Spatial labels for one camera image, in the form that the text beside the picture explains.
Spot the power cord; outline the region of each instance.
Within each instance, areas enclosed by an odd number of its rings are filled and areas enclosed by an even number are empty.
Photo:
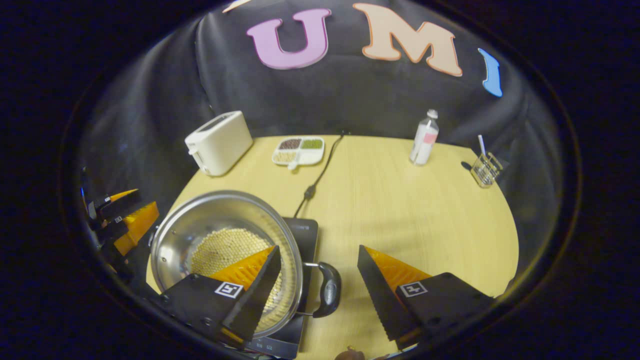
[[[293,215],[293,218],[298,217],[298,213],[300,212],[300,209],[302,208],[302,205],[305,203],[305,201],[311,200],[311,198],[316,194],[316,185],[318,185],[318,183],[320,182],[320,179],[322,179],[322,176],[326,171],[326,168],[329,166],[329,162],[331,162],[331,158],[333,157],[333,152],[335,151],[335,147],[338,145],[340,140],[344,138],[344,135],[346,134],[347,132],[345,130],[342,130],[340,137],[333,142],[333,145],[331,146],[331,151],[329,152],[329,157],[326,159],[326,164],[324,164],[324,169],[322,170],[322,172],[320,173],[316,181],[305,190],[305,196],[302,198],[302,201],[300,202],[300,205],[298,206],[296,213]]]

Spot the table surface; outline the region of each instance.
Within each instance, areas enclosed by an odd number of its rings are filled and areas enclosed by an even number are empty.
[[[320,163],[291,172],[271,155],[284,136],[255,138],[252,147],[222,177],[198,171],[173,208],[205,192],[239,190],[256,195],[283,217],[292,217],[338,136],[322,136]],[[373,358],[397,351],[387,339],[356,267],[360,244],[382,251],[431,275],[450,272],[481,292],[502,294],[518,264],[518,236],[497,184],[480,188],[461,162],[471,149],[436,143],[423,167],[408,157],[412,140],[346,136],[298,217],[320,226],[316,261],[342,276],[334,314],[307,319],[297,359],[327,359],[355,347]],[[147,282],[158,291],[150,265]],[[321,274],[313,272],[307,311],[319,305]]]

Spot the dark background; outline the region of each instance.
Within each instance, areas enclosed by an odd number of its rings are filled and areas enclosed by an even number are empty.
[[[634,182],[637,158],[637,10],[631,2],[447,4],[513,45],[549,80],[574,121],[586,178],[565,257],[518,311],[446,356],[633,357],[637,234],[624,228],[637,214],[637,187],[625,184]],[[3,218],[10,230],[3,236],[10,318],[3,338],[13,345],[3,352],[187,356],[107,299],[84,269],[61,224],[56,162],[74,103],[104,64],[210,5],[67,1],[3,12]]]

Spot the black fabric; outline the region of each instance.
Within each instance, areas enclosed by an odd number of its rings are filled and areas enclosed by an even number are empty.
[[[197,167],[184,138],[213,116],[242,110],[252,136],[335,134],[413,138],[427,109],[439,112],[438,142],[471,147],[482,134],[488,151],[507,167],[499,185],[520,241],[518,274],[553,230],[563,189],[556,119],[529,84],[528,74],[482,38],[414,3],[386,6],[418,28],[430,21],[455,34],[462,77],[438,72],[403,53],[372,60],[366,16],[352,2],[252,1],[230,13],[213,10],[192,20],[141,55],[106,91],[83,139],[84,162],[106,183],[105,192],[140,188],[164,217]],[[263,65],[246,30],[269,19],[282,48],[306,45],[291,17],[329,8],[329,48],[319,62],[294,70]],[[400,49],[394,40],[394,47]],[[487,92],[484,59],[500,63],[502,97]]]

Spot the utensil holder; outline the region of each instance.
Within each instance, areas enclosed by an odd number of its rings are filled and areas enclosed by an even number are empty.
[[[489,188],[495,182],[503,167],[495,156],[487,152],[480,154],[474,166],[471,168],[471,175],[481,188]]]

